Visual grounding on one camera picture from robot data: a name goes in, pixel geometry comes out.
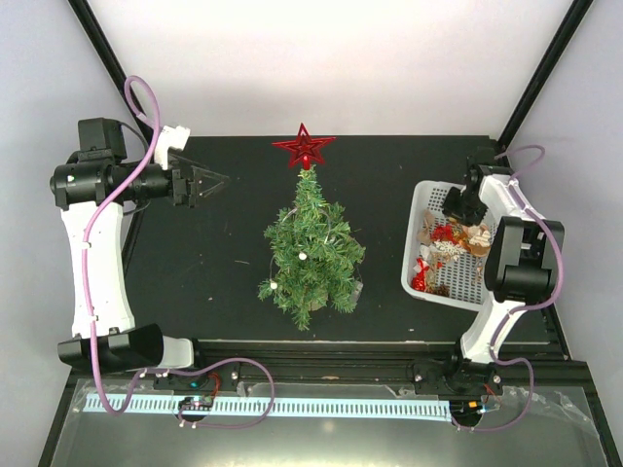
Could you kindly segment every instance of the robotic arm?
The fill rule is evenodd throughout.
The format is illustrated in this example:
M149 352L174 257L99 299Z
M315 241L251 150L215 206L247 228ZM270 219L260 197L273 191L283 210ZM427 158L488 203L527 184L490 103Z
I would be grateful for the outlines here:
M517 320L524 314L509 312L521 305L546 300L558 278L556 257L550 239L527 213L542 219L560 248L565 230L557 221L543 219L530 205L506 167L473 164L465 175L462 190L452 188L443 211L466 226L479 225L487 210L497 223L495 239L485 265L485 286L489 291L469 330L460 338L447 372L457 389L487 381L493 371L493 352L499 349ZM505 324L495 336L503 320Z
M155 151L156 163L150 163L122 196L102 211L86 245L82 238L87 222L135 165L123 163L126 145L119 122L84 120L78 123L78 131L80 151L55 169L50 182L69 236L75 288L73 339L58 345L58 356L72 367L84 370L90 367L91 320L87 314L81 262L83 249L89 248L89 284L102 372L190 367L194 350L189 340L163 336L156 324L134 327L121 258L123 202L131 200L142 205L153 198L171 198L174 205L194 207L199 197L222 188L228 179L196 165L190 173L185 173L177 160L170 161L169 151L183 150L190 130L165 126ZM201 192L202 178L217 178L219 184Z

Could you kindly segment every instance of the gray wall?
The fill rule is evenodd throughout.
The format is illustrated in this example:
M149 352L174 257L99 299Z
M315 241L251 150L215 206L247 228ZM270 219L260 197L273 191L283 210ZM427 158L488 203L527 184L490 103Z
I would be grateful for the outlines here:
M4 0L0 37L0 452L2 465L30 467L67 378L55 347L73 317L50 176L78 149L78 120L129 113L67 2Z
M595 2L513 146L537 142L543 164L521 183L565 224L559 300L573 358L587 360L623 449L623 2ZM515 166L522 165L517 156Z

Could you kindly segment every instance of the white backdrop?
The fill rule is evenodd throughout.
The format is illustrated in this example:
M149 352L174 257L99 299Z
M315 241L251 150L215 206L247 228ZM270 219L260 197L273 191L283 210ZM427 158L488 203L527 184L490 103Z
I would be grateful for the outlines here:
M498 137L570 0L92 0L195 135Z

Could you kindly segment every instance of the black pole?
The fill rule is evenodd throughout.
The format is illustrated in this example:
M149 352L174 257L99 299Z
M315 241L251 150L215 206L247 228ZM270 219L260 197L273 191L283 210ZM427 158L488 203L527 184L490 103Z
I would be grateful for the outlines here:
M68 1L74 11L74 14L76 15L76 18L82 24L83 29L87 33L89 40L95 48L95 51L99 55L106 71L108 71L110 79L113 80L113 83L121 95L122 100L128 106L124 94L124 83L126 82L127 75L121 67L121 63L119 63L112 47L110 47L110 44L104 35L104 31L102 31L101 26L97 22L97 18L95 17L89 2L87 0ZM138 102L138 99L136 99L136 95L133 91L131 92L131 95L134 102L136 102L136 106L142 112L143 109L141 108L140 103ZM133 116L134 121L136 122L136 125L140 129L141 133L145 136L145 139L149 141L152 138L152 129L138 120L131 109L129 109L129 112ZM128 236L126 237L126 242L124 243L121 255L124 263L124 273L128 271L129 259L132 251L134 250L134 245L136 244L136 239L138 237L138 231L140 230L144 215L144 210L137 212L132 216L132 220L129 224Z
M573 0L567 14L563 18L563 22L561 22L558 31L554 35L554 39L552 39L547 51L545 51L545 55L536 67L536 71L534 71L522 98L519 100L504 131L497 140L502 148L508 147L517 134L543 85L545 85L556 63L558 63L559 58L565 51L568 42L573 37L577 26L579 26L592 3L593 0Z

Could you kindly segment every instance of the white wall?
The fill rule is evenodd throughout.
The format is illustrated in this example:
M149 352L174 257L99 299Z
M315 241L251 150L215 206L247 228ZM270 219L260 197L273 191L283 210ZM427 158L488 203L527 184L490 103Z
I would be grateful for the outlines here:
M547 159L521 183L565 224L559 312L573 358L587 360L623 449L623 2L594 2L513 146ZM522 166L519 155L514 165Z
M78 120L129 113L67 2L4 0L0 37L0 452L31 467L68 375L56 344L74 302L50 177L78 149Z
M498 137L571 1L91 3L195 135Z

